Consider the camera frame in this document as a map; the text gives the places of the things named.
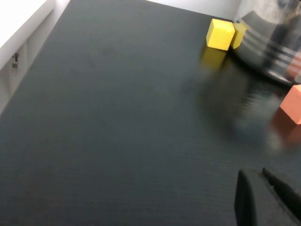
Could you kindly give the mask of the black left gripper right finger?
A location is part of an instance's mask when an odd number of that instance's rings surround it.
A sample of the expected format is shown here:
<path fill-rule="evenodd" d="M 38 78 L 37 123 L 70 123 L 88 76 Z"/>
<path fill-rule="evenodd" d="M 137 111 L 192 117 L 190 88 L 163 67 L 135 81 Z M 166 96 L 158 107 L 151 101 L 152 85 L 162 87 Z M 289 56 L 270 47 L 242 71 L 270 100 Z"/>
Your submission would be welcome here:
<path fill-rule="evenodd" d="M 301 221 L 301 187 L 285 174 L 262 169 L 263 176 L 293 216 Z"/>

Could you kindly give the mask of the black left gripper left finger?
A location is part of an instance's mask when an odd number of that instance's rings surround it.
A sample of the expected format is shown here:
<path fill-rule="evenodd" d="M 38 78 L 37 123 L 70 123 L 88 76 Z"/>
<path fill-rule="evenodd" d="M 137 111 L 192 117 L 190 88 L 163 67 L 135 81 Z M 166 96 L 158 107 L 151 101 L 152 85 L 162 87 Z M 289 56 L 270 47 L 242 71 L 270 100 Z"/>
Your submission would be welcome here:
<path fill-rule="evenodd" d="M 256 191 L 257 178 L 249 169 L 240 169 L 238 172 L 234 210 L 238 226 L 256 226 Z"/>

